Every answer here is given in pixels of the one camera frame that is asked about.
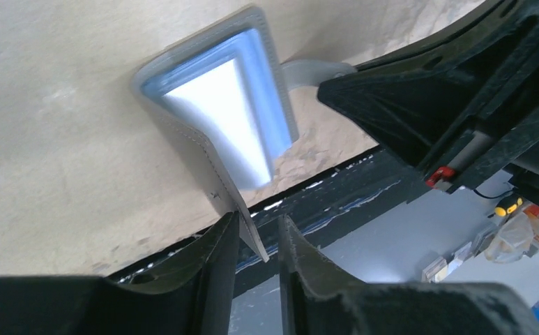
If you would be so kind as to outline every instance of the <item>red component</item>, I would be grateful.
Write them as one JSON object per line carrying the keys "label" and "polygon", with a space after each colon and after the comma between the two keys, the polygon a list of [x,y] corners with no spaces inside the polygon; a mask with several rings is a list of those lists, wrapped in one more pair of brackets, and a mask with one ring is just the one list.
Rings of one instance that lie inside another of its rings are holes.
{"label": "red component", "polygon": [[454,174],[456,174],[456,171],[452,169],[451,167],[447,166],[441,166],[439,169],[434,172],[434,174],[431,175],[429,179],[425,182],[429,187],[435,188],[435,184],[440,181],[449,181],[450,178],[454,177]]}

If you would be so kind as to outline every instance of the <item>yellow and black tool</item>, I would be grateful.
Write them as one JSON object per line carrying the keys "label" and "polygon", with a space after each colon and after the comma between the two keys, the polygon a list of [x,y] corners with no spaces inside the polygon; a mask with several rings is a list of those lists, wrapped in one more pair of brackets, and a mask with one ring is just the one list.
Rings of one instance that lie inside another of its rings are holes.
{"label": "yellow and black tool", "polygon": [[498,216],[506,216],[513,213],[519,206],[522,206],[522,204],[524,204],[524,199],[519,195],[512,193],[499,200],[495,206],[495,214]]}

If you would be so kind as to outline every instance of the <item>screw hole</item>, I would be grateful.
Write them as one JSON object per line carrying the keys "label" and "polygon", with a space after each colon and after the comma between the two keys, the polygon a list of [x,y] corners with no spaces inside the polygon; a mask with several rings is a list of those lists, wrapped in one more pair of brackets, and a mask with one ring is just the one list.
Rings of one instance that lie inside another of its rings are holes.
{"label": "screw hole", "polygon": [[423,65],[425,70],[432,70],[443,59],[442,56],[437,56]]}
{"label": "screw hole", "polygon": [[131,284],[145,284],[154,281],[156,277],[153,274],[137,274],[132,278]]}
{"label": "screw hole", "polygon": [[503,12],[501,12],[501,14],[499,14],[499,17],[502,18],[504,16],[506,16],[514,7],[515,5],[517,4],[517,0],[512,0],[506,7],[505,9],[503,9]]}

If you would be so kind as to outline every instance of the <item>silver metal part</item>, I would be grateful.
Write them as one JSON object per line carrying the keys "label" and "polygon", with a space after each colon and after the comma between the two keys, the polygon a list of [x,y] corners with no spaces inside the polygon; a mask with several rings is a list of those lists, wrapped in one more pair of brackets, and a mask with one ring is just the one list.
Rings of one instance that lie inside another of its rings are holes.
{"label": "silver metal part", "polygon": [[299,59],[282,64],[288,91],[303,86],[318,87],[322,82],[358,72],[347,63]]}

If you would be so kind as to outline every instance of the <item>wooden table surface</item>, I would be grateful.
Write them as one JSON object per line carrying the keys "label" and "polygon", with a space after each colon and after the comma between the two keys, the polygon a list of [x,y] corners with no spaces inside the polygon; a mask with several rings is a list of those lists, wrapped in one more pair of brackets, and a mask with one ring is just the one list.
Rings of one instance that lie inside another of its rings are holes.
{"label": "wooden table surface", "polygon": [[[108,274],[217,219],[129,92],[168,45],[239,0],[0,2],[0,274]],[[260,0],[282,61],[362,61],[480,0]],[[315,89],[291,92],[300,140],[249,205],[372,147]]]}

